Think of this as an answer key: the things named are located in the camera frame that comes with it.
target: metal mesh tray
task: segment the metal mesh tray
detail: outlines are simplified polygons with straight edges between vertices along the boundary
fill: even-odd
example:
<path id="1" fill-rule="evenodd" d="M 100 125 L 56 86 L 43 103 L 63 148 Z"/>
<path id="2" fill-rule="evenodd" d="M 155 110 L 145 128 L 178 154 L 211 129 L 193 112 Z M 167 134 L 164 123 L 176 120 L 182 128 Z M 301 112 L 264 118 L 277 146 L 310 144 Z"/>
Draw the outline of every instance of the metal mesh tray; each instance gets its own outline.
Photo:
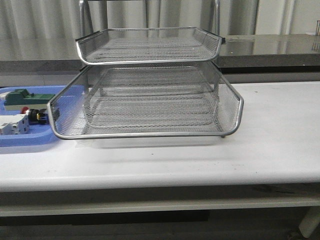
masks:
<path id="1" fill-rule="evenodd" d="M 242 108 L 211 62 L 87 66 L 48 103 L 62 139 L 225 136 Z"/>
<path id="2" fill-rule="evenodd" d="M 196 27 L 106 29 L 76 41 L 87 65 L 193 62 L 214 59 L 222 38 Z"/>

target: electrical component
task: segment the electrical component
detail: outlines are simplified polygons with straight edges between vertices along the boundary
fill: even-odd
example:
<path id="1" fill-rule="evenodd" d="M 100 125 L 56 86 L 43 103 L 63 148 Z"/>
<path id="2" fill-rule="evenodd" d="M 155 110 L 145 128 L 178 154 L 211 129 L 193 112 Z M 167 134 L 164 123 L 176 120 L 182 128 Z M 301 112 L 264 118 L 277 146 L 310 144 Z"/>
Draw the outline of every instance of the electrical component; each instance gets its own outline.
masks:
<path id="1" fill-rule="evenodd" d="M 43 109 L 29 109 L 27 106 L 23 107 L 20 111 L 21 114 L 26 114 L 30 124 L 49 124 L 48 111 L 46 108 Z M 59 109 L 54 111 L 55 119 L 60 116 Z"/>
<path id="2" fill-rule="evenodd" d="M 27 106 L 33 109 L 44 109 L 54 94 L 29 93 L 27 89 L 16 89 L 5 95 L 6 111 L 20 110 Z"/>
<path id="3" fill-rule="evenodd" d="M 0 115 L 0 135 L 26 134 L 29 121 L 26 114 Z"/>

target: upper tray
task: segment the upper tray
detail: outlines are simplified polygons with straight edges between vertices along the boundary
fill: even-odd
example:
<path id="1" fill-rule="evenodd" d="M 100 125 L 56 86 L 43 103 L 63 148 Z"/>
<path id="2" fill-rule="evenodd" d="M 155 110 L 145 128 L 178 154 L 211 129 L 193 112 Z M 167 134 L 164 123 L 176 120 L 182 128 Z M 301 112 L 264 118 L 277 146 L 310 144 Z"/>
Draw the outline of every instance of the upper tray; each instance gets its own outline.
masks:
<path id="1" fill-rule="evenodd" d="M 87 65 L 194 62 L 218 56 L 222 38 L 196 27 L 106 29 L 76 40 Z"/>

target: white circuit breaker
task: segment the white circuit breaker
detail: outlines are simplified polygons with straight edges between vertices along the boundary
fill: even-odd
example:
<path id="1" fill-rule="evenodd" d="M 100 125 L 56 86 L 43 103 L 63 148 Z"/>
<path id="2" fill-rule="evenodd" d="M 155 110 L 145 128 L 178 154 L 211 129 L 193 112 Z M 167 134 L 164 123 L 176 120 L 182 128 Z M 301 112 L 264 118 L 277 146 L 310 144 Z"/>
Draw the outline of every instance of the white circuit breaker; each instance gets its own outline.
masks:
<path id="1" fill-rule="evenodd" d="M 29 121 L 26 114 L 0 116 L 0 136 L 26 134 L 28 131 Z"/>

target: dark countertop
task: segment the dark countertop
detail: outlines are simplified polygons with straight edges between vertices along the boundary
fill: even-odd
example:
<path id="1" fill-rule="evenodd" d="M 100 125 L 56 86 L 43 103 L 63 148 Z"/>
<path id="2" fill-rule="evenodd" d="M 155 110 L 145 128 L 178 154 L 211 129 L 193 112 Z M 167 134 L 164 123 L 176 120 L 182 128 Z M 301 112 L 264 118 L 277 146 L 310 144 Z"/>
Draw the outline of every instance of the dark countertop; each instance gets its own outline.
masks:
<path id="1" fill-rule="evenodd" d="M 0 52 L 1 74 L 77 72 L 82 67 L 73 39 L 3 39 Z M 284 67 L 319 71 L 319 53 L 320 36 L 231 35 L 215 63 L 227 72 Z"/>

